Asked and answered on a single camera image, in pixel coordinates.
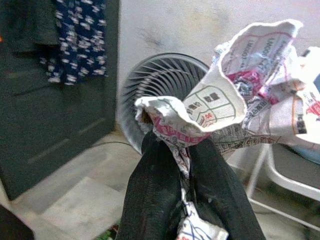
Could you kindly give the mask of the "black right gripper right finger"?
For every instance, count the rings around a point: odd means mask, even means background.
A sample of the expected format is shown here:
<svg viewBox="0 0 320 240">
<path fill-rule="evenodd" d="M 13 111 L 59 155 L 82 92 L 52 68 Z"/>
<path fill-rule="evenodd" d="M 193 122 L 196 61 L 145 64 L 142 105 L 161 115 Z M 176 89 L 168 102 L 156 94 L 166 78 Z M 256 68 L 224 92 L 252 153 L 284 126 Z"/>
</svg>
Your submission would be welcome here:
<svg viewBox="0 0 320 240">
<path fill-rule="evenodd" d="M 218 225 L 230 240 L 264 240 L 244 187 L 211 138 L 188 149 L 198 213 L 206 221 L 218 217 Z"/>
</svg>

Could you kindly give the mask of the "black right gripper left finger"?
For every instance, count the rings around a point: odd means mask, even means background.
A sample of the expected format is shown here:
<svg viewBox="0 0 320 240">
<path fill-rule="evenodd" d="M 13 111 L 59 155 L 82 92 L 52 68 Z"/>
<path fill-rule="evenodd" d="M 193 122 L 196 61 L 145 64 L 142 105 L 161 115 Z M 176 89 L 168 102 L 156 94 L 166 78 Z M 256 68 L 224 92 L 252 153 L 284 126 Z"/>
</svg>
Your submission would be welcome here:
<svg viewBox="0 0 320 240">
<path fill-rule="evenodd" d="M 180 170 L 168 146 L 153 132 L 128 180 L 118 240 L 174 240 L 183 212 Z"/>
</svg>

